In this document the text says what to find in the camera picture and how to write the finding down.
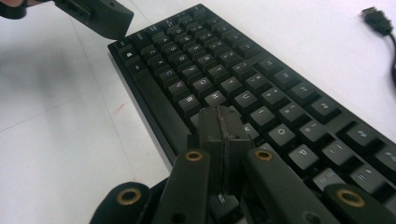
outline brass ring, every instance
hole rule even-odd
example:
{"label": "brass ring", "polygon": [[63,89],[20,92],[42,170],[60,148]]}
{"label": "brass ring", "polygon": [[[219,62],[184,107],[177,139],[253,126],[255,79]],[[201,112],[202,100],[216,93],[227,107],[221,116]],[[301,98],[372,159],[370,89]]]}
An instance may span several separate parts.
{"label": "brass ring", "polygon": [[201,152],[199,151],[191,151],[186,154],[186,159],[188,161],[199,161],[204,157]]}
{"label": "brass ring", "polygon": [[[338,199],[340,199],[343,203],[346,203],[352,207],[363,207],[364,205],[366,205],[366,202],[359,194],[349,189],[339,189],[337,190],[336,194]],[[355,200],[354,201],[349,200],[348,198],[345,197],[346,195],[353,197]]]}
{"label": "brass ring", "polygon": [[[134,193],[134,196],[130,198],[125,198],[126,193]],[[139,199],[142,197],[142,193],[140,192],[140,189],[137,188],[129,188],[129,189],[124,189],[117,195],[117,202],[122,205],[131,205],[139,201]]]}
{"label": "brass ring", "polygon": [[257,150],[254,155],[257,159],[262,161],[270,161],[273,158],[272,153],[264,150]]}

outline usb cable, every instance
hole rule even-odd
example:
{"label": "usb cable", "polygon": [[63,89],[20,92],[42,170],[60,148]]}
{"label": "usb cable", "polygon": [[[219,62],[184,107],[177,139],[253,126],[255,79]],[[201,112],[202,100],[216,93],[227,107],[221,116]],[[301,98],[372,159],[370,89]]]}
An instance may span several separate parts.
{"label": "usb cable", "polygon": [[383,36],[390,36],[395,50],[391,74],[393,82],[396,85],[396,38],[392,32],[393,27],[390,25],[390,21],[385,17],[382,11],[378,11],[375,7],[364,9],[361,12],[361,15],[363,16],[364,21],[369,24],[376,32]]}

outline red mark on table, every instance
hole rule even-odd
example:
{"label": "red mark on table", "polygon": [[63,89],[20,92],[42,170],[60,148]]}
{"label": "red mark on table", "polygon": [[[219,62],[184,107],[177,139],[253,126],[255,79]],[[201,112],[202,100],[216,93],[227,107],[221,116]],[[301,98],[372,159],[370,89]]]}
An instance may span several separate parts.
{"label": "red mark on table", "polygon": [[116,110],[113,111],[113,115],[116,115],[120,112],[120,110],[122,110],[122,108],[124,107],[124,105],[120,105]]}

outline black keyboard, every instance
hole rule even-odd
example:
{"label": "black keyboard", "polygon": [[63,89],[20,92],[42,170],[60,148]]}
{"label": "black keyboard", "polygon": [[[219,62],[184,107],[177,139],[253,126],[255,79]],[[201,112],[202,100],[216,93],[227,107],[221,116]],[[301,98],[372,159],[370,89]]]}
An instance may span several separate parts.
{"label": "black keyboard", "polygon": [[170,162],[225,105],[314,192],[352,184],[396,215],[395,144],[203,5],[108,48]]}

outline black handheld object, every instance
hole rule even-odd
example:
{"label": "black handheld object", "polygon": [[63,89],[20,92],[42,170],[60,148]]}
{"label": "black handheld object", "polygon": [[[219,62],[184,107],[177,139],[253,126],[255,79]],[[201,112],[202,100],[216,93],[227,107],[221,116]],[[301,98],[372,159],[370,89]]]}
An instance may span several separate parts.
{"label": "black handheld object", "polygon": [[[109,39],[125,37],[134,13],[115,0],[54,0],[55,6],[97,34]],[[0,16],[17,20],[26,15],[26,0],[20,7],[0,3]]]}

